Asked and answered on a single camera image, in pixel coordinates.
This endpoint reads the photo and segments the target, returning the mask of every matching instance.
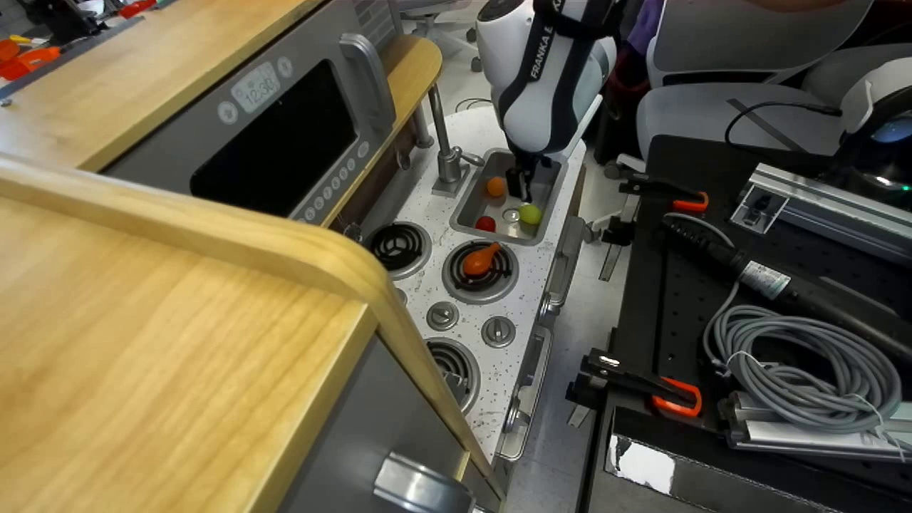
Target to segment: gray cable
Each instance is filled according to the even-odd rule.
[[[667,217],[703,224],[734,247],[724,230],[699,217]],[[880,428],[902,402],[900,372],[865,338],[821,320],[733,305],[734,295],[737,281],[703,328],[703,354],[777,417],[827,432],[860,432]],[[834,382],[824,382],[796,365],[761,361],[756,357],[761,338],[788,341],[824,357]]]

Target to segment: green object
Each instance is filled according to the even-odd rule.
[[[538,228],[538,221],[540,221],[540,207],[532,206],[532,203],[525,203],[525,206],[519,207],[519,221],[522,221],[525,228]]]

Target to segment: wooden countertop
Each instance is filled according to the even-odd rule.
[[[0,157],[0,511],[274,511],[371,334],[483,465],[332,230]]]
[[[25,86],[0,154],[99,170],[322,0],[177,0]]]

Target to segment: display screen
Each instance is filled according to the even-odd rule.
[[[267,67],[231,87],[244,112],[274,97]],[[287,217],[349,143],[354,123],[332,67],[320,63],[193,174],[190,194]]]

